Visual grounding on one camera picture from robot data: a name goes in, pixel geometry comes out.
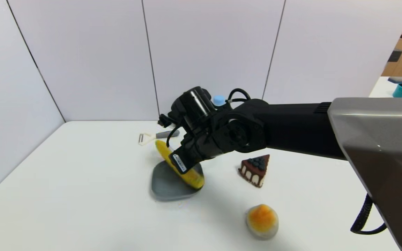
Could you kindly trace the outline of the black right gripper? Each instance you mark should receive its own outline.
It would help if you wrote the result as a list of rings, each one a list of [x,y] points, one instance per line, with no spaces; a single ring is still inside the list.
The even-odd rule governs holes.
[[[180,174],[185,174],[202,161],[223,154],[211,135],[192,137],[184,135],[180,146],[169,154],[169,159]]]

